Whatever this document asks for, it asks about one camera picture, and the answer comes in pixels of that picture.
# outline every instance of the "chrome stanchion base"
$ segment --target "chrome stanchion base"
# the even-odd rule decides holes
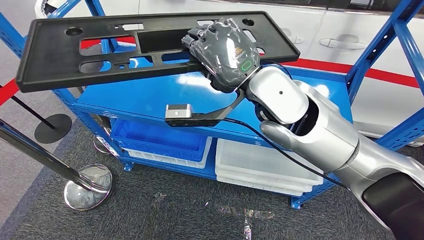
[[[87,191],[69,181],[65,186],[64,197],[66,204],[78,211],[90,210],[101,204],[111,193],[113,187],[112,172],[104,165],[91,164],[78,170],[81,175],[107,189],[107,193]]]
[[[104,155],[112,155],[112,153],[103,145],[103,143],[102,142],[100,142],[98,139],[97,139],[97,136],[94,136],[93,137],[93,145],[94,145],[94,148],[98,151],[98,152],[100,152],[100,153],[102,153],[102,154],[104,154]]]

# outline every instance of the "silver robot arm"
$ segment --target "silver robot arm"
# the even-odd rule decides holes
[[[232,19],[193,28],[181,41],[206,67],[212,87],[236,91],[237,99],[210,113],[169,105],[170,126],[215,126],[246,97],[257,107],[268,139],[333,172],[398,239],[424,240],[423,165],[359,134],[337,105],[310,85],[277,67],[260,67],[256,46]]]
[[[293,82],[295,86],[279,88],[291,85],[275,82]],[[280,92],[287,93],[289,100],[270,98]],[[292,81],[276,67],[260,70],[248,83],[246,95],[274,117],[274,121],[260,124],[267,138],[323,171],[333,172],[363,208],[398,239],[424,239],[422,164],[359,134],[334,103],[310,85]],[[302,116],[286,116],[291,112],[281,110],[287,108],[281,107],[285,103],[298,109]],[[287,126],[286,119],[293,124]]]

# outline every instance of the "car door handle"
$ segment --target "car door handle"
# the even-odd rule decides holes
[[[359,37],[353,34],[341,34],[336,38],[323,38],[319,43],[329,48],[338,49],[364,49],[367,44],[360,42]]]

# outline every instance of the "black bracket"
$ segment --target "black bracket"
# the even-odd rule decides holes
[[[237,98],[229,106],[208,113],[192,113],[190,104],[166,105],[165,122],[171,127],[214,127],[219,124],[246,97],[237,89]]]

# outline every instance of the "shelf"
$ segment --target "shelf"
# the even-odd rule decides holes
[[[341,74],[299,68],[288,68],[300,80],[327,92],[339,106],[341,115],[352,121],[345,77]],[[164,121],[167,104],[188,104],[197,113],[207,113],[228,106],[236,94],[218,92],[198,72],[152,77],[88,86],[73,107],[112,118],[167,125]],[[244,121],[259,131],[254,105],[243,100],[228,116]],[[215,127],[189,127],[187,131],[242,143],[268,146],[252,131],[242,126],[221,122]]]

